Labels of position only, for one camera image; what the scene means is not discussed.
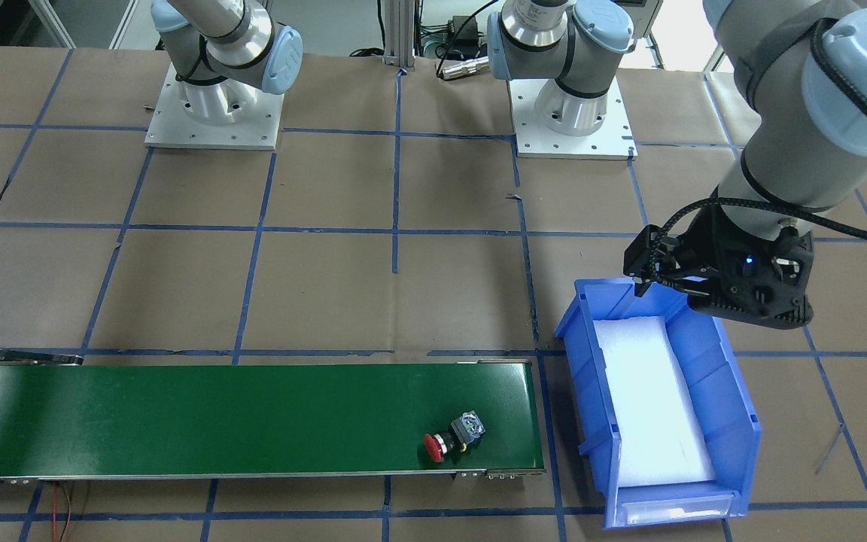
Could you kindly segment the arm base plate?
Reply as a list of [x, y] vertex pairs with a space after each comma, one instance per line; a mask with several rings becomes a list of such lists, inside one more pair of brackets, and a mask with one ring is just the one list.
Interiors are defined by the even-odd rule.
[[196, 86], [169, 66], [144, 143], [151, 148], [275, 151], [284, 97], [238, 81]]
[[553, 79], [513, 80], [508, 89], [520, 157], [626, 160], [639, 154], [616, 79], [594, 99], [568, 95]]

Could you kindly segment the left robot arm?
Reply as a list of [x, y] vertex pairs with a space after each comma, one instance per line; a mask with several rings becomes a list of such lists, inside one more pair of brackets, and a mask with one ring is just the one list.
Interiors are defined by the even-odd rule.
[[[852, 1], [705, 1], [760, 126], [681, 236], [647, 227], [624, 274], [695, 296], [768, 304], [799, 296], [811, 230], [867, 179], [867, 8]], [[506, 1], [486, 25], [491, 73], [540, 80], [528, 121], [576, 143], [604, 126], [634, 42], [612, 1]]]

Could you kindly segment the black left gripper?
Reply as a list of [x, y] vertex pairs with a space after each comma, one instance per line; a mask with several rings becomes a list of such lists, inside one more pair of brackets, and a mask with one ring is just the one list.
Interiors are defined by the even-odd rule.
[[623, 257], [623, 275], [633, 278], [635, 295], [643, 297], [653, 284], [675, 291], [695, 291], [698, 258], [692, 240], [691, 230], [672, 236], [663, 234], [656, 225], [645, 226], [626, 248]]

